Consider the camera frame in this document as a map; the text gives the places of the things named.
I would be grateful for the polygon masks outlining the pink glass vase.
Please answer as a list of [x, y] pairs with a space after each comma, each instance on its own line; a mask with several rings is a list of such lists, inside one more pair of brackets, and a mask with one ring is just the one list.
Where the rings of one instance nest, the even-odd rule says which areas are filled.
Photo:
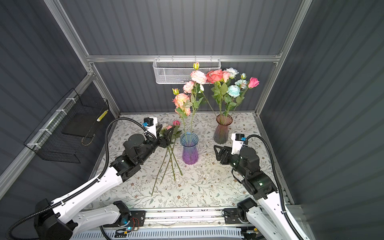
[[217, 144], [225, 144], [229, 137], [229, 127], [233, 122], [231, 116], [218, 115], [216, 118], [218, 126], [214, 133], [214, 141]]

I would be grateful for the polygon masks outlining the blue purple glass vase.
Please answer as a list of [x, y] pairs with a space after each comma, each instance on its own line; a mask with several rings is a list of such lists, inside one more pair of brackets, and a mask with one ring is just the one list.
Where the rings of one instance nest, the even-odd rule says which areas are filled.
[[187, 165], [194, 165], [198, 162], [199, 152], [197, 145], [199, 138], [195, 133], [182, 134], [180, 143], [183, 146], [182, 160]]

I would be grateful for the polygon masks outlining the peach spray rose stem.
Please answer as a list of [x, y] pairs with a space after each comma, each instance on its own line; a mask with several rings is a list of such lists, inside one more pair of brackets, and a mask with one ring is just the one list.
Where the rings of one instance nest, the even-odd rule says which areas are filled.
[[173, 89], [175, 95], [173, 103], [175, 104], [175, 112], [179, 115], [183, 123], [182, 134], [192, 133], [197, 113], [204, 98], [199, 93], [200, 85], [207, 82], [207, 77], [199, 69], [199, 62], [194, 63], [195, 71], [191, 73], [191, 80], [184, 84], [183, 92]]

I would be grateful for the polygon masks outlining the white cream rose stem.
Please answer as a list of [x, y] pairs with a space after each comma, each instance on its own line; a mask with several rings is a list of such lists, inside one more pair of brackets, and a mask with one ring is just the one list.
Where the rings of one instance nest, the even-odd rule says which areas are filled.
[[205, 95], [204, 85], [200, 85], [199, 93], [203, 96], [203, 98], [204, 98], [205, 101], [207, 102], [208, 106], [210, 107], [211, 111], [215, 114], [216, 112], [214, 111], [213, 107], [211, 106], [209, 99], [208, 99], [207, 96]]

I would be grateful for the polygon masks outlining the single dark pink bud stem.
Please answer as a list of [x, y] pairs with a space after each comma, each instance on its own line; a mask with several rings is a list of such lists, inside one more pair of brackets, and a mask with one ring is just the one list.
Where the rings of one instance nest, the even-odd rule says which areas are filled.
[[247, 81], [248, 81], [248, 90], [254, 89], [254, 88], [256, 88], [260, 84], [260, 81], [257, 78], [254, 78], [254, 77], [251, 77]]

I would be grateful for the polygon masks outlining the red pink rose stem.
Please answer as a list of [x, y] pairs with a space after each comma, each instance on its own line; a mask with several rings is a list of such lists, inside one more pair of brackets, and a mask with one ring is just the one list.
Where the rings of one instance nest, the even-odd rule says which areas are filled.
[[223, 79], [223, 71], [222, 70], [215, 70], [210, 71], [206, 75], [207, 81], [213, 85], [213, 98], [216, 101], [216, 103], [219, 106], [219, 114], [222, 114], [222, 101], [223, 101], [223, 95], [221, 92], [222, 87], [222, 79]]

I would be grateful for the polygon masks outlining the light pink rose stem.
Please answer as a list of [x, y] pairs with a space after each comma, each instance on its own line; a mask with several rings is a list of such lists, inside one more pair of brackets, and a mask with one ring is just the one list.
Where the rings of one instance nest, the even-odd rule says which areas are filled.
[[231, 76], [231, 73], [229, 73], [227, 71], [223, 71], [223, 81], [224, 81], [224, 83], [226, 83], [229, 80], [230, 76]]

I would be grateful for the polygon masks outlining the white spray rose stem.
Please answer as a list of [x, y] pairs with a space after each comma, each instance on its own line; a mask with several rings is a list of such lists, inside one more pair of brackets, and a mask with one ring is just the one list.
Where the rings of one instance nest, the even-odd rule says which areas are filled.
[[233, 85], [230, 85], [228, 87], [227, 92], [224, 95], [224, 101], [225, 101], [225, 112], [224, 116], [228, 116], [230, 114], [230, 111], [234, 111], [237, 106], [239, 106], [244, 98], [245, 93], [248, 90], [248, 81], [247, 81], [247, 75], [245, 73], [242, 73], [240, 75], [240, 79], [237, 80]]

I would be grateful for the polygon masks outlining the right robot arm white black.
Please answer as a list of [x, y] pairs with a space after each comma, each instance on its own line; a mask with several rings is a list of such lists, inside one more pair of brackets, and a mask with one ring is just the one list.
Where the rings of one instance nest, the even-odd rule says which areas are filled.
[[260, 158], [253, 148], [214, 146], [217, 161], [229, 165], [243, 179], [235, 179], [252, 196], [237, 204], [241, 222], [252, 224], [267, 240], [308, 240], [280, 198], [278, 187], [261, 171]]

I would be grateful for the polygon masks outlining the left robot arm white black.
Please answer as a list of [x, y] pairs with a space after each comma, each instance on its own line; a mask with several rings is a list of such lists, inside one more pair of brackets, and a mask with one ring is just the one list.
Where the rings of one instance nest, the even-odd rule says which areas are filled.
[[77, 233], [104, 225], [117, 225], [129, 231], [139, 227], [140, 221], [122, 201], [91, 211], [84, 212], [83, 208], [132, 178], [158, 147], [166, 148], [171, 144], [174, 127], [163, 130], [161, 125], [152, 125], [144, 128], [147, 135], [131, 135], [124, 142], [122, 155], [98, 176], [52, 202], [43, 200], [36, 205], [34, 228], [40, 240], [69, 240]]

